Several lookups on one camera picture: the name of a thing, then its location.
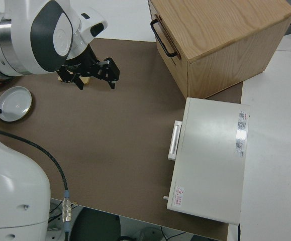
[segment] wooden crate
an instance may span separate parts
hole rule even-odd
[[[184,97],[207,98],[263,72],[291,22],[285,0],[149,0],[149,7],[158,50]]]

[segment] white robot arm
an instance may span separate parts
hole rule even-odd
[[[80,89],[79,76],[104,79],[114,88],[117,66],[111,58],[99,61],[89,45],[106,27],[96,11],[73,9],[69,0],[5,0],[5,13],[0,13],[0,79],[57,71],[64,82]],[[49,201],[44,171],[0,143],[0,240],[45,240]]]
[[[115,87],[117,66],[111,58],[99,61],[89,45],[107,27],[95,10],[74,10],[69,0],[5,0],[5,9],[0,14],[0,79],[57,71],[81,89],[79,76]]]

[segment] cable connector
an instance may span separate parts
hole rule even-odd
[[[71,221],[71,202],[68,197],[64,198],[62,215],[63,215],[63,222]]]

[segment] brown table surface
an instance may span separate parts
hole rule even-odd
[[[46,148],[67,177],[78,204],[214,239],[226,240],[228,225],[166,208],[174,162],[167,159],[173,124],[182,120],[185,99],[159,56],[156,44],[96,39],[100,60],[112,57],[121,71],[116,89],[92,79],[84,90],[57,74],[15,79],[0,88],[28,88],[30,113],[0,129]],[[210,99],[240,102],[242,85]],[[7,146],[35,160],[46,172],[51,196],[63,197],[53,163],[41,152],[0,136]]]

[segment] drawer handle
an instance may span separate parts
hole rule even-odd
[[[182,122],[179,122],[176,120],[174,122],[171,145],[170,145],[169,155],[167,157],[169,160],[172,160],[172,161],[175,161],[176,159],[176,151],[177,151],[177,146],[179,144],[181,127],[182,127]]]
[[[160,36],[157,34],[156,30],[154,29],[154,26],[153,26],[153,25],[156,24],[156,23],[158,23],[158,22],[159,22],[158,19],[154,19],[154,20],[151,21],[151,29],[152,29],[152,31],[154,32],[155,37],[156,37],[157,40],[159,41],[159,43],[160,43],[160,45],[162,46],[162,48],[163,48],[165,54],[166,54],[168,57],[172,58],[172,57],[174,57],[174,56],[177,56],[177,52],[169,53],[169,51],[166,49],[166,46],[164,45],[164,43],[163,43],[162,40],[160,39]]]

